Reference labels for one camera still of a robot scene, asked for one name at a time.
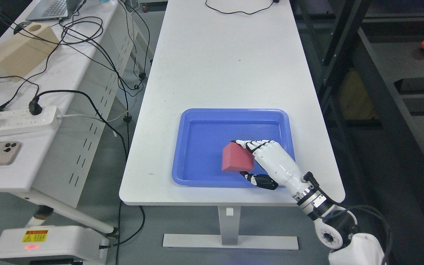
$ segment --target robotic arm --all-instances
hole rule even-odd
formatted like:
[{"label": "robotic arm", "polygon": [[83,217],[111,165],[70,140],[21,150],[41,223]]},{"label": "robotic arm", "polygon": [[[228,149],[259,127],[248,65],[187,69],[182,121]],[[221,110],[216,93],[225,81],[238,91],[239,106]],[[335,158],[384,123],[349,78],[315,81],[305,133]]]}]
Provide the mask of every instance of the robotic arm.
[{"label": "robotic arm", "polygon": [[302,211],[312,219],[318,239],[331,248],[330,265],[380,265],[384,252],[375,236],[359,233],[358,221],[351,211],[319,188],[312,173],[301,173],[299,166],[278,142],[233,141],[253,154],[269,174],[241,172],[253,185],[275,190],[285,186]]}]

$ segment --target red cube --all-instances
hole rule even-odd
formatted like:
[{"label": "red cube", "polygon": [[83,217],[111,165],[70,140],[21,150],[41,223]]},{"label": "red cube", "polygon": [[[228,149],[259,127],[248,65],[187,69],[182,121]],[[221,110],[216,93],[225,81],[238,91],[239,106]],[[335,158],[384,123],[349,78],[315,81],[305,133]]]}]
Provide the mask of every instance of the red cube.
[{"label": "red cube", "polygon": [[253,155],[239,144],[231,142],[222,151],[222,170],[230,172],[251,171]]}]

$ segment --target desk leg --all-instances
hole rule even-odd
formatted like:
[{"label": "desk leg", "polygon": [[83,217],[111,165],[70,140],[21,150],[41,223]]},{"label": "desk leg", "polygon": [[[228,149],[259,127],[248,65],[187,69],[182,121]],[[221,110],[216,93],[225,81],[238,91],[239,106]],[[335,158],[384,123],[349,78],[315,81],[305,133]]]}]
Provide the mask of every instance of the desk leg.
[{"label": "desk leg", "polygon": [[222,245],[238,245],[240,215],[240,206],[219,206],[219,223]]},{"label": "desk leg", "polygon": [[95,218],[92,218],[89,215],[81,213],[76,208],[73,208],[60,201],[57,201],[50,196],[40,193],[40,191],[34,190],[33,188],[31,188],[28,192],[17,192],[13,194],[20,198],[28,200],[31,203],[51,207],[53,208],[53,211],[55,213],[63,215],[66,218],[70,218],[78,223],[82,223],[83,225],[98,230],[99,232],[106,234],[114,232],[113,226],[103,223]]},{"label": "desk leg", "polygon": [[298,250],[295,236],[242,236],[240,206],[219,206],[220,235],[165,234],[167,248],[247,248],[255,250]]}]

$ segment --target yellow warning sticker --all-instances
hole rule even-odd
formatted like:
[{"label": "yellow warning sticker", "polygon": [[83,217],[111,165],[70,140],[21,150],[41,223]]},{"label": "yellow warning sticker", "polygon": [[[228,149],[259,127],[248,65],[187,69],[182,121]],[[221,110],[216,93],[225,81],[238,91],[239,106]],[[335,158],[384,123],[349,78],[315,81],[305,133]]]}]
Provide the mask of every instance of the yellow warning sticker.
[{"label": "yellow warning sticker", "polygon": [[22,243],[45,242],[48,233],[48,230],[28,230],[22,238]]}]

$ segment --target blue plastic tray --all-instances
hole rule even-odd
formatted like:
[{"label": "blue plastic tray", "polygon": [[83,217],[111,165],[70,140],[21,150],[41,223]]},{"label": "blue plastic tray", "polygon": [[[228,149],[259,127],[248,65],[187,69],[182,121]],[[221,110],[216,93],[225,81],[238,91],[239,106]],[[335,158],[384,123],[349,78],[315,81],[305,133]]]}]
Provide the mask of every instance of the blue plastic tray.
[{"label": "blue plastic tray", "polygon": [[[222,149],[231,140],[277,141],[292,158],[289,117],[279,109],[188,109],[182,116],[173,180],[199,187],[253,187],[238,172],[222,171]],[[256,161],[252,173],[266,173]]]}]

